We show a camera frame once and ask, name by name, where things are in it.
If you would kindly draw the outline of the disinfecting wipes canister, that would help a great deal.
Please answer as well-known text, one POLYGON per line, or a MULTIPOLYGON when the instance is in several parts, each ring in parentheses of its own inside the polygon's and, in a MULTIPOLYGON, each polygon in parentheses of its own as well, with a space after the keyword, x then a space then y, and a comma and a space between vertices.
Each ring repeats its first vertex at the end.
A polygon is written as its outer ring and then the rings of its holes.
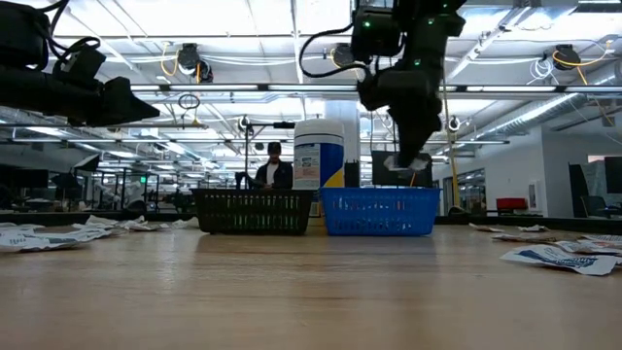
POLYGON ((315 119, 294 128, 293 187, 295 190, 343 188, 344 125, 315 119))

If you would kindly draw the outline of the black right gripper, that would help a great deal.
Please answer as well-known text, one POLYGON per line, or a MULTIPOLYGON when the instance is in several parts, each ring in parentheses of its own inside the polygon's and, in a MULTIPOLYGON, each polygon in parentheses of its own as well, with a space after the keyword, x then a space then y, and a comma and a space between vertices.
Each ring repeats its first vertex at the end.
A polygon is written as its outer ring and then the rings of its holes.
POLYGON ((427 64, 387 69, 391 99, 389 114, 397 125, 399 149, 393 168, 413 167, 433 133, 438 131, 441 68, 427 64))

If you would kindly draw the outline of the black monitor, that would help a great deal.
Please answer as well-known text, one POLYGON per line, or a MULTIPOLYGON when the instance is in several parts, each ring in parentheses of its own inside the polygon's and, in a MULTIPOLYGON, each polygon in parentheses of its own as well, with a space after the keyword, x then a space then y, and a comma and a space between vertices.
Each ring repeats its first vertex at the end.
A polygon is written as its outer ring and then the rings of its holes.
POLYGON ((622 157, 605 157, 605 182, 608 193, 622 194, 622 157))
POLYGON ((0 168, 0 184, 11 189, 45 189, 49 175, 47 169, 0 168))
POLYGON ((432 162, 421 171, 389 171, 384 160, 395 152, 372 151, 372 184, 376 186, 432 187, 432 162))

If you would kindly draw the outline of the black partition panel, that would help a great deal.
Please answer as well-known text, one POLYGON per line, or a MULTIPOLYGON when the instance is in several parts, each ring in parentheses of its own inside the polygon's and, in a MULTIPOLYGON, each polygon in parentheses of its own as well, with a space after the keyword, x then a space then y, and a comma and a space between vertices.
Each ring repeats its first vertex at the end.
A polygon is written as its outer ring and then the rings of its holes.
POLYGON ((359 188, 361 186, 361 165, 358 161, 344 163, 344 187, 359 188))
POLYGON ((587 218, 582 197, 588 196, 589 191, 582 167, 579 164, 570 164, 569 174, 573 216, 575 218, 587 218))

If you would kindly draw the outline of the blue plastic basket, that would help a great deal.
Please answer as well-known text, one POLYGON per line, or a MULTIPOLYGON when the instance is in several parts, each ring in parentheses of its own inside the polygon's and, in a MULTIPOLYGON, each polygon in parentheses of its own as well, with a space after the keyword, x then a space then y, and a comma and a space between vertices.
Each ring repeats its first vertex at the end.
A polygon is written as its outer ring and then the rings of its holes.
POLYGON ((432 233, 440 190, 323 188, 320 196, 331 236, 424 236, 432 233))

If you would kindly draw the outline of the black plastic basket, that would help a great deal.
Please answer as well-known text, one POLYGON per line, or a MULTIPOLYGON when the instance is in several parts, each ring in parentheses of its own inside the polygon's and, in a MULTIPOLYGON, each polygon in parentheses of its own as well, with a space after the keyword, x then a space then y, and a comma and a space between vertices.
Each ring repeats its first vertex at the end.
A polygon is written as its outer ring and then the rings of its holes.
POLYGON ((307 230, 313 191, 192 191, 199 228, 210 234, 298 236, 307 230))

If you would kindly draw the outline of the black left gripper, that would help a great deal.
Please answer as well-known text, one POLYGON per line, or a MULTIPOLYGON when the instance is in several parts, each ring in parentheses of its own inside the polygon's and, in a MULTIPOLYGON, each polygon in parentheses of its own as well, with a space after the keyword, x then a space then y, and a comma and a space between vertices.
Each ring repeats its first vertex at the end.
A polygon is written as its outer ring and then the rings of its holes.
POLYGON ((0 106, 67 117, 85 126, 122 126, 160 115, 133 94, 125 77, 106 82, 99 94, 48 73, 6 65, 0 65, 0 106))

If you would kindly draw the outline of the black stand frame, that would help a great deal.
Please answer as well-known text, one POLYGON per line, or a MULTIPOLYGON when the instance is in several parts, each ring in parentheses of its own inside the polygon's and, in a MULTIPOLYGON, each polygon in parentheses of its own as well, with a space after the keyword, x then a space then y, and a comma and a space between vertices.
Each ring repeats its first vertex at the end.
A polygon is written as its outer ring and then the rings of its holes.
MULTIPOLYGON (((253 126, 271 126, 275 129, 293 129, 295 126, 294 122, 274 122, 274 123, 252 123, 253 126)), ((249 157, 249 146, 250 146, 250 135, 245 134, 245 171, 239 172, 236 174, 236 189, 241 189, 241 182, 245 181, 245 188, 248 190, 256 190, 261 189, 259 183, 252 178, 247 170, 248 170, 248 157, 249 157)))

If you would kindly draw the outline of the red storage bin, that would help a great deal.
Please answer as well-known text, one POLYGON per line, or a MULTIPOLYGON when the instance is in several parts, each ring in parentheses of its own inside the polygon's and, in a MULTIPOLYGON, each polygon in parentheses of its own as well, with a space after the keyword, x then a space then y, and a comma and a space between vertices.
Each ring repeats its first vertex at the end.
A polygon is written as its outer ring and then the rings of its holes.
POLYGON ((529 208, 524 197, 499 197, 496 199, 496 205, 499 212, 524 211, 529 208))

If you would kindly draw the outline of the person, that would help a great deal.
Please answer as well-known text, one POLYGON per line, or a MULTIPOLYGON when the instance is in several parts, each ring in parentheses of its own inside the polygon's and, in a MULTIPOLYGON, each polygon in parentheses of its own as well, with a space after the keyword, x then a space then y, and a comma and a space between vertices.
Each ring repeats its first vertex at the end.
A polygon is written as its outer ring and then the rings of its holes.
POLYGON ((267 153, 268 162, 258 169, 255 180, 262 189, 291 190, 294 178, 293 166, 290 162, 281 160, 281 143, 270 142, 267 153))

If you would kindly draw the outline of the large white blue-print packet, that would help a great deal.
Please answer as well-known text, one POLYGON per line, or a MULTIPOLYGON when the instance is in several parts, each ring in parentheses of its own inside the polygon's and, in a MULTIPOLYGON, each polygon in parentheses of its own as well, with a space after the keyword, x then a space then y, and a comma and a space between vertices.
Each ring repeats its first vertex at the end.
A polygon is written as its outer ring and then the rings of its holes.
POLYGON ((27 253, 74 248, 90 241, 106 238, 105 229, 86 229, 68 233, 36 233, 33 229, 0 231, 0 253, 27 253))
POLYGON ((572 255, 552 245, 529 245, 514 248, 501 260, 571 270, 582 275, 605 276, 622 267, 622 258, 607 255, 572 255))

